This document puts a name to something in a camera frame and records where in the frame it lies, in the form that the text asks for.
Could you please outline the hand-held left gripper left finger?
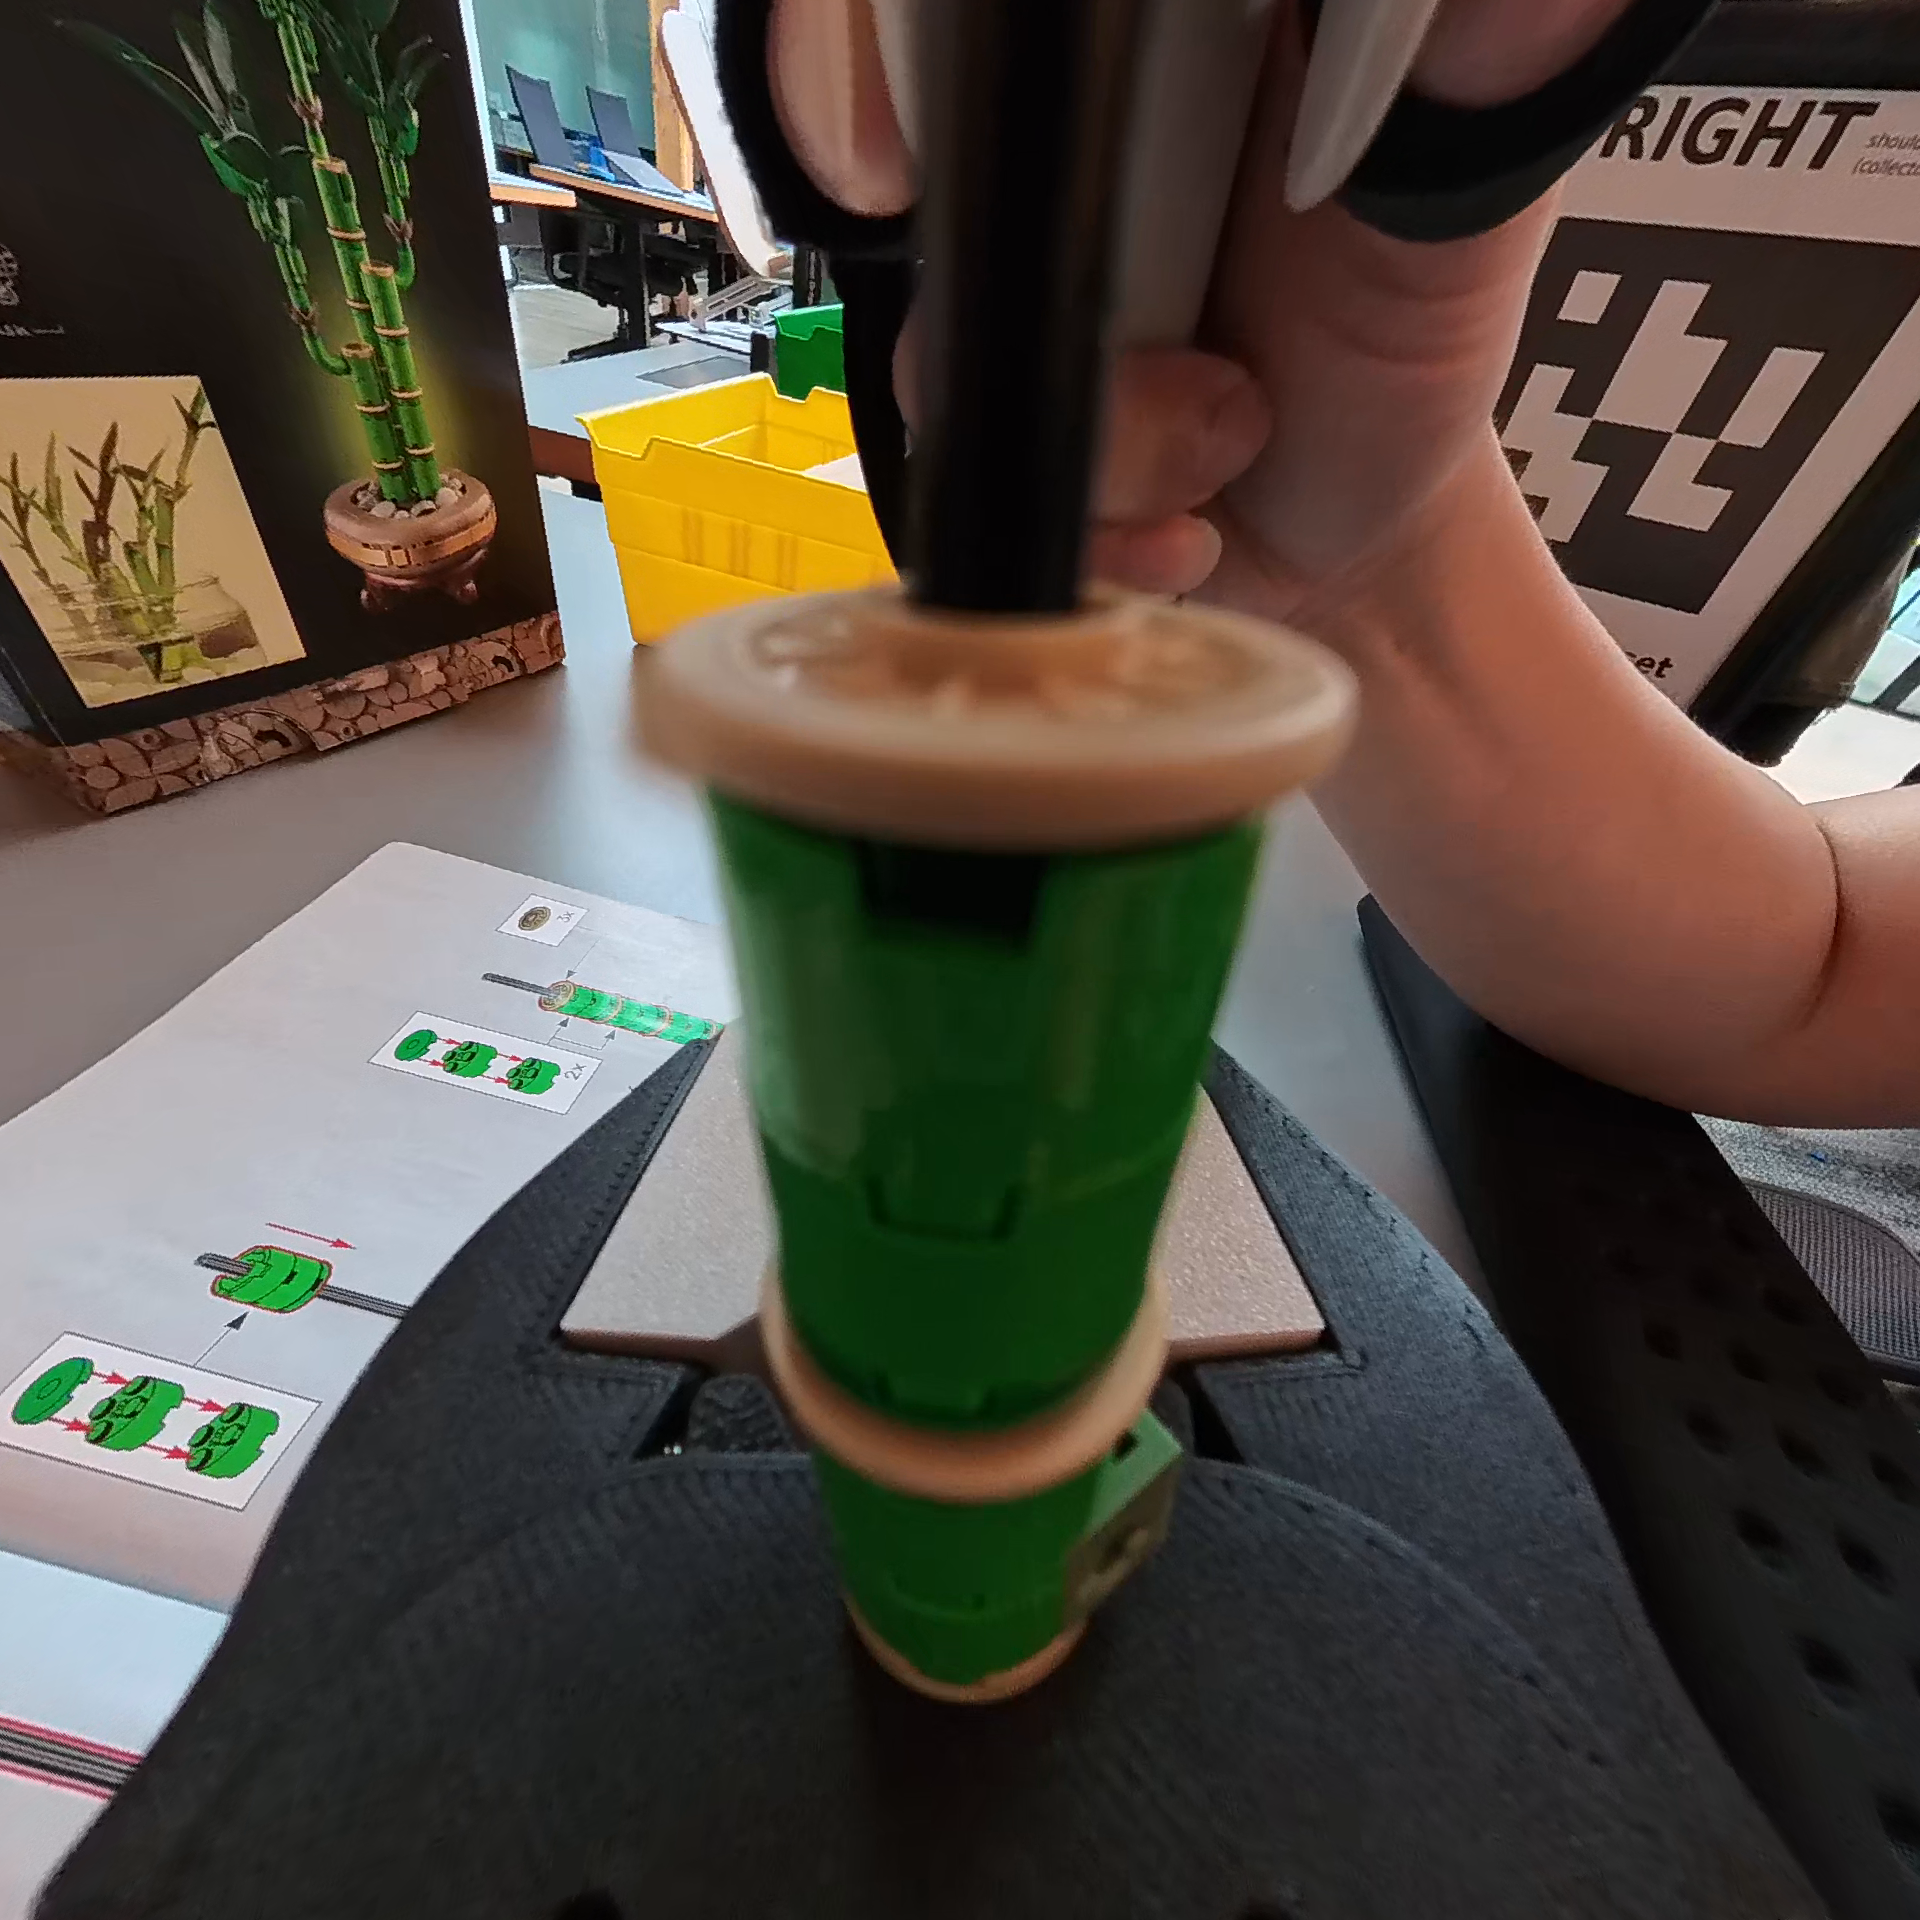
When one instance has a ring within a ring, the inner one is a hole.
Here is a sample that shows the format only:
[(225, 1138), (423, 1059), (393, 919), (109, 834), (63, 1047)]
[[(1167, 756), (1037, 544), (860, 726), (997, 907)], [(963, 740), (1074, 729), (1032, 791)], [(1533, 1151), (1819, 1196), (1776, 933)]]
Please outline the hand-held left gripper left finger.
[(563, 1342), (586, 1351), (755, 1351), (772, 1255), (741, 1037), (723, 1036), (565, 1309)]

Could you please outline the yellow plastic bin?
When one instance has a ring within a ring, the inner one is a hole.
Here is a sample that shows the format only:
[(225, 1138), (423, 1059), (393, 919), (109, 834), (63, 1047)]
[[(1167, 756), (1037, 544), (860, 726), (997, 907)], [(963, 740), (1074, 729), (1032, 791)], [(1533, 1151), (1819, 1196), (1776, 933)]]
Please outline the yellow plastic bin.
[(848, 399), (778, 397), (765, 374), (578, 415), (637, 643), (783, 592), (896, 580), (860, 476)]

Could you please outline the black toy set box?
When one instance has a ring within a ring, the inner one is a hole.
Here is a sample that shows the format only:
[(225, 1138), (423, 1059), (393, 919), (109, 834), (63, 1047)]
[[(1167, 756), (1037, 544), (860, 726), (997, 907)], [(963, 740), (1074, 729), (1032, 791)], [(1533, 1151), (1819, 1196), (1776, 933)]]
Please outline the black toy set box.
[(563, 659), (456, 5), (2, 8), (3, 762), (111, 817)]

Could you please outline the black office chair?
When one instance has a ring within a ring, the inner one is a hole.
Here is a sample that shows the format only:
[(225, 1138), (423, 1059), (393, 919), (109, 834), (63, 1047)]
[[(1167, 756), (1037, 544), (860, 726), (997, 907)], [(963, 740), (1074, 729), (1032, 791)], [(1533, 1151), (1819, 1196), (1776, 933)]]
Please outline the black office chair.
[(574, 291), (613, 307), (611, 338), (569, 357), (591, 357), (650, 344), (650, 298), (693, 298), (702, 291), (707, 249), (674, 226), (645, 220), (638, 212), (587, 208), (578, 215)]

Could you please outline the person's right forearm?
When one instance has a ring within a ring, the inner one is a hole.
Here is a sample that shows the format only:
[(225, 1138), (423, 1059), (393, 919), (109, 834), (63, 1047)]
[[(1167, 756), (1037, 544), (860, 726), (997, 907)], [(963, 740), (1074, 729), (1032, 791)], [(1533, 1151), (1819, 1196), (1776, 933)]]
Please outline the person's right forearm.
[(1801, 805), (1698, 732), (1492, 431), (1308, 623), (1359, 685), (1314, 807), (1471, 1009), (1690, 1113), (1915, 1125), (1915, 789)]

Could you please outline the toy bamboo stalk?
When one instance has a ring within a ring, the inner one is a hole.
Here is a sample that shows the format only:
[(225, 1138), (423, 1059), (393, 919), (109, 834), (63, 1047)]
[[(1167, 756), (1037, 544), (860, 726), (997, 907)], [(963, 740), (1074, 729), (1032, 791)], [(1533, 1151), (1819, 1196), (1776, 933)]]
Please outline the toy bamboo stalk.
[(704, 793), (776, 1214), (759, 1328), (869, 1653), (1055, 1673), (1164, 1534), (1154, 1245), (1269, 805), (1356, 690), (1090, 591), (1141, 5), (934, 5), (903, 586), (702, 619), (643, 738)]

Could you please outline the person's right hand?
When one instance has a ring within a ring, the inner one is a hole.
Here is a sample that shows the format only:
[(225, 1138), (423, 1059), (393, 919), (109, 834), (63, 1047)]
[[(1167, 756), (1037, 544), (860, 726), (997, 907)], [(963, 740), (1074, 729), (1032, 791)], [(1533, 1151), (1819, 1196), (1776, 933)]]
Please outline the person's right hand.
[(1269, 32), (1197, 332), (1114, 360), (1089, 575), (1193, 594), (1333, 637), (1490, 444), (1555, 190), (1473, 240), (1391, 240), (1334, 202), (1285, 201), (1308, 66), (1301, 5)]

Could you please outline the framed marker sign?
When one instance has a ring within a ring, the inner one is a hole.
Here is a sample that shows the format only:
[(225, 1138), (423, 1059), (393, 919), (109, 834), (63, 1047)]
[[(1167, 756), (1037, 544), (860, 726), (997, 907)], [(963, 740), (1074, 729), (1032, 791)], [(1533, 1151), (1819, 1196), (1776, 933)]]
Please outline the framed marker sign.
[(1566, 174), (1495, 425), (1642, 678), (1772, 765), (1915, 543), (1915, 5), (1725, 5)]

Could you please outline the building instruction booklet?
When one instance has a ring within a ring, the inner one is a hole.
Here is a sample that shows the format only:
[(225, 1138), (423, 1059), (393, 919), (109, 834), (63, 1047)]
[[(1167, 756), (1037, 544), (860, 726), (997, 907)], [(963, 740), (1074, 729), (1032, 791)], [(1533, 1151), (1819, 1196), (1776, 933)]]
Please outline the building instruction booklet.
[(736, 1013), (716, 927), (383, 848), (3, 1125), (3, 1791), (84, 1820), (458, 1246)]

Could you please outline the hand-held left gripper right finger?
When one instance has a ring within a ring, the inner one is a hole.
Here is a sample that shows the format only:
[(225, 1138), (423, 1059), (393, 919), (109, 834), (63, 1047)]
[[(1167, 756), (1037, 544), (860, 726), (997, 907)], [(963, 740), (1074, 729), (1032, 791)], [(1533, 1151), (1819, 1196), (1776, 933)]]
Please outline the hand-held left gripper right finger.
[(1167, 1193), (1157, 1272), (1171, 1346), (1314, 1346), (1325, 1330), (1208, 1092)]

